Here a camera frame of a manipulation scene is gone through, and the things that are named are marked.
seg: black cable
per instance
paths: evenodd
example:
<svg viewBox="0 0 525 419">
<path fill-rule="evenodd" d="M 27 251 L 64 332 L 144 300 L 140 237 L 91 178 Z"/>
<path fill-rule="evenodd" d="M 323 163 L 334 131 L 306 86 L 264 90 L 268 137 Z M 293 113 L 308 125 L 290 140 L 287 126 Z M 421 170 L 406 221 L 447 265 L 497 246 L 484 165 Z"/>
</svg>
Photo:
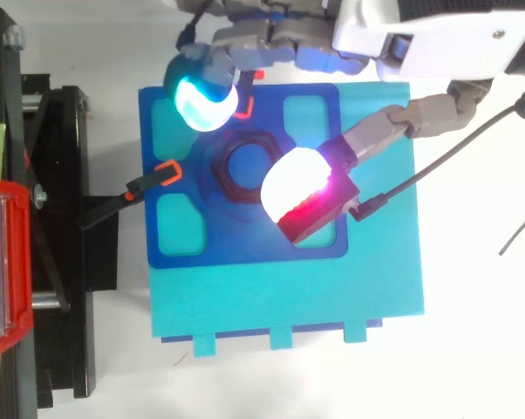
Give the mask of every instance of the black cable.
<svg viewBox="0 0 525 419">
<path fill-rule="evenodd" d="M 522 223 L 522 225 L 518 228 L 518 230 L 516 231 L 515 234 L 513 234 L 513 236 L 507 241 L 507 243 L 503 246 L 503 248 L 501 249 L 501 251 L 499 252 L 499 256 L 503 256 L 505 254 L 505 252 L 508 250 L 508 248 L 510 247 L 510 245 L 516 240 L 517 237 L 519 237 L 521 235 L 521 233 L 524 231 L 525 229 L 525 222 Z"/>
<path fill-rule="evenodd" d="M 444 155 L 442 155 L 439 159 L 431 163 L 429 166 L 421 170 L 416 175 L 409 178 L 407 181 L 402 182 L 399 186 L 397 186 L 394 189 L 391 189 L 390 191 L 379 194 L 373 198 L 371 198 L 368 201 L 365 201 L 364 203 L 360 203 L 357 208 L 350 209 L 350 214 L 356 219 L 356 221 L 363 221 L 368 216 L 374 214 L 377 212 L 380 208 L 385 206 L 390 199 L 394 198 L 396 195 L 400 194 L 401 192 L 404 192 L 406 189 L 410 188 L 411 186 L 415 185 L 417 182 L 419 182 L 421 179 L 429 175 L 431 172 L 433 172 L 436 168 L 441 166 L 443 163 L 454 157 L 456 154 L 458 154 L 465 146 L 470 144 L 473 140 L 478 138 L 480 135 L 485 133 L 489 128 L 491 128 L 493 125 L 495 125 L 500 120 L 506 118 L 510 114 L 512 114 L 515 111 L 515 106 L 510 106 L 504 111 L 496 114 L 493 118 L 491 118 L 489 121 L 487 121 L 485 124 L 483 124 L 481 127 L 476 129 L 473 133 L 471 133 L 468 137 L 466 137 L 463 141 L 459 142 L 456 146 L 451 148 L 448 152 L 446 152 Z"/>
<path fill-rule="evenodd" d="M 457 155 L 465 146 L 470 144 L 473 140 L 478 138 L 480 135 L 485 133 L 489 128 L 491 128 L 493 125 L 495 125 L 500 120 L 503 120 L 504 118 L 508 117 L 510 114 L 512 114 L 515 111 L 515 106 L 510 106 L 504 111 L 496 114 L 492 119 L 487 121 L 485 124 L 483 124 L 481 127 L 476 129 L 473 133 L 471 133 L 468 137 L 466 137 L 464 140 L 459 142 L 456 146 L 451 148 L 448 152 L 446 152 L 444 155 L 442 155 L 439 159 L 431 163 L 429 166 L 421 170 L 416 175 L 412 176 L 407 181 L 401 183 L 399 186 L 397 186 L 394 189 L 391 189 L 385 194 L 386 199 L 394 198 L 396 195 L 398 195 L 400 192 L 410 188 L 411 186 L 415 185 L 417 182 L 419 182 L 421 179 L 429 175 L 431 172 L 433 172 L 436 168 L 441 166 L 443 163 Z"/>
<path fill-rule="evenodd" d="M 193 19 L 190 23 L 185 26 L 183 31 L 179 34 L 179 37 L 177 38 L 177 43 L 175 44 L 175 48 L 177 48 L 177 51 L 181 51 L 181 48 L 185 45 L 193 44 L 196 40 L 196 25 L 201 20 L 202 15 L 206 13 L 208 8 L 212 5 L 214 0 L 204 0 L 199 8 L 194 13 Z"/>
<path fill-rule="evenodd" d="M 206 13 L 208 8 L 212 5 L 212 2 L 214 0 L 204 0 L 204 2 L 201 3 L 199 8 L 196 10 L 193 16 L 193 20 L 191 20 L 191 25 L 196 26 L 196 24 L 199 23 L 199 20 L 201 20 L 202 15 Z"/>
</svg>

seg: teal plastic board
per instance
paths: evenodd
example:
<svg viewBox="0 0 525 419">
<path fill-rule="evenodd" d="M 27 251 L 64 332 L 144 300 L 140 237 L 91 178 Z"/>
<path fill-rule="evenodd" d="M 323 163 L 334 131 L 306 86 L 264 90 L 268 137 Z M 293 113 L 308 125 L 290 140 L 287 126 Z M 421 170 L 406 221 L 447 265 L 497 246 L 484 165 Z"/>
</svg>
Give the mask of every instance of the teal plastic board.
<svg viewBox="0 0 525 419">
<path fill-rule="evenodd" d="M 382 107 L 405 106 L 409 100 L 407 84 L 336 86 L 342 131 Z M 284 106 L 284 128 L 298 145 L 316 147 L 327 140 L 326 129 L 319 123 L 326 120 L 321 99 L 294 96 L 276 103 Z M 167 105 L 160 102 L 160 107 Z M 153 113 L 152 123 L 155 133 L 171 133 L 172 127 L 182 125 L 179 115 L 169 109 Z M 154 148 L 163 150 L 165 158 L 171 158 L 173 152 L 183 157 L 189 137 L 186 146 L 177 141 L 173 151 L 171 137 L 155 135 L 154 141 L 163 144 L 154 144 Z M 361 199 L 366 199 L 413 174 L 413 145 L 401 140 L 355 169 L 351 178 L 361 189 Z M 201 220 L 190 217 L 202 230 Z M 164 225 L 159 220 L 159 228 Z M 363 223 L 349 219 L 348 238 L 349 249 L 341 258 L 151 268 L 153 336 L 193 335 L 195 353 L 208 355 L 215 352 L 214 337 L 219 332 L 269 327 L 269 345 L 282 348 L 291 347 L 293 326 L 344 322 L 344 340 L 353 343 L 365 341 L 368 319 L 422 314 L 416 190 L 407 190 Z M 303 245 L 327 245 L 334 237 L 324 229 L 311 240 Z M 202 240 L 189 237 L 177 250 L 171 243 L 160 246 L 167 253 L 195 253 L 202 251 Z"/>
</svg>

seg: glowing fingertip sensor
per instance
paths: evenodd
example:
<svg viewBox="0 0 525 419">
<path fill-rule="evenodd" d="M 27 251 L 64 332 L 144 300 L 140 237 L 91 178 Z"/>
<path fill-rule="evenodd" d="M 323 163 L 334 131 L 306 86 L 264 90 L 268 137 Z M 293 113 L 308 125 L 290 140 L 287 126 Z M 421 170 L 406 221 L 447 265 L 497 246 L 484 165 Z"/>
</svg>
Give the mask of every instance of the glowing fingertip sensor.
<svg viewBox="0 0 525 419">
<path fill-rule="evenodd" d="M 232 85 L 222 101 L 209 99 L 188 77 L 181 79 L 175 90 L 174 104 L 183 120 L 195 131 L 206 133 L 222 127 L 235 113 L 239 97 Z"/>
<path fill-rule="evenodd" d="M 261 188 L 261 202 L 273 222 L 318 191 L 325 189 L 331 166 L 311 148 L 294 148 L 280 159 L 266 175 Z"/>
</svg>

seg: red clamp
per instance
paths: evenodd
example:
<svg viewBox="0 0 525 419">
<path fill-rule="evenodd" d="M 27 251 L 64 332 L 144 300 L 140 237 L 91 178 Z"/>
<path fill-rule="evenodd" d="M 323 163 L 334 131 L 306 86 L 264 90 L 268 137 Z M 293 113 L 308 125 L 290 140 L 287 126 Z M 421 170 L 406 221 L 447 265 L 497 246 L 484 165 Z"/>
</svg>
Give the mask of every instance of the red clamp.
<svg viewBox="0 0 525 419">
<path fill-rule="evenodd" d="M 237 87 L 239 88 L 240 93 L 244 94 L 246 97 L 241 100 L 242 104 L 239 106 L 242 108 L 242 112 L 234 113 L 234 118 L 237 118 L 238 120 L 248 120 L 251 117 L 251 114 L 253 113 L 253 106 L 255 105 L 255 98 L 251 95 L 253 81 L 264 79 L 264 75 L 264 70 L 241 73 Z"/>
<path fill-rule="evenodd" d="M 32 326 L 30 192 L 0 182 L 0 354 Z"/>
</svg>

